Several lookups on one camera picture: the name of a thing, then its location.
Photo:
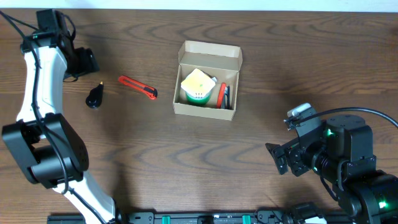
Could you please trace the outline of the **black correction tape dispenser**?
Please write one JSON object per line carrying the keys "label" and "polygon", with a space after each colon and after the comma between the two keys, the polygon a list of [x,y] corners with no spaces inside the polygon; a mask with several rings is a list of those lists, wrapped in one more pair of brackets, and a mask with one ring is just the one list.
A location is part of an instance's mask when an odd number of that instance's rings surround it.
{"label": "black correction tape dispenser", "polygon": [[86,105],[92,109],[98,109],[102,104],[104,85],[101,82],[97,87],[93,88],[86,97]]}

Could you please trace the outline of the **green tape roll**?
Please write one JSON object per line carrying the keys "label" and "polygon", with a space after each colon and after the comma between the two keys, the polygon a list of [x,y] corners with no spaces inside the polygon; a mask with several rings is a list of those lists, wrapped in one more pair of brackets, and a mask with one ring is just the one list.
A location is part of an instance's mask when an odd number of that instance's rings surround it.
{"label": "green tape roll", "polygon": [[193,95],[189,94],[188,92],[186,92],[185,95],[186,95],[188,103],[191,105],[195,105],[195,106],[204,106],[209,102],[209,100],[211,98],[211,92],[208,92],[204,96],[193,96]]}

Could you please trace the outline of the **yellow sticky note pad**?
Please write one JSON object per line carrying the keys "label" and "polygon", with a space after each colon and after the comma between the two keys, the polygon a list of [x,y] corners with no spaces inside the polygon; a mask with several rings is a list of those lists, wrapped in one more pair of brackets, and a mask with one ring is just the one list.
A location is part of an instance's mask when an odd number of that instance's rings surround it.
{"label": "yellow sticky note pad", "polygon": [[195,98],[203,98],[215,87],[216,82],[200,69],[194,69],[181,82],[181,88]]}

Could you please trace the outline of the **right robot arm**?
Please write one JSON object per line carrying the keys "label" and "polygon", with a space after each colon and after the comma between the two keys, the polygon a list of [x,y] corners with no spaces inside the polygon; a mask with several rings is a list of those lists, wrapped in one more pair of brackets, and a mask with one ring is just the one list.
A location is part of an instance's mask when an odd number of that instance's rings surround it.
{"label": "right robot arm", "polygon": [[297,137],[267,143],[278,173],[312,170],[332,199],[354,223],[397,223],[397,177],[378,170],[373,131],[356,112],[397,121],[377,110],[345,107],[317,113],[308,103],[287,113],[285,124]]}

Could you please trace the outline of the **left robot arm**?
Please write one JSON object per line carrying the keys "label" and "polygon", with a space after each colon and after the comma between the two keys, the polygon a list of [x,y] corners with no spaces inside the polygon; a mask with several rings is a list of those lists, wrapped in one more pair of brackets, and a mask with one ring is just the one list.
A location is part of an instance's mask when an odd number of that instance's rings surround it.
{"label": "left robot arm", "polygon": [[84,223],[128,223],[90,174],[85,143],[63,115],[64,79],[97,72],[95,56],[91,49],[75,48],[68,15],[46,9],[36,16],[37,27],[21,43],[27,65],[24,101],[16,122],[3,126],[2,140],[26,179],[66,197]]}

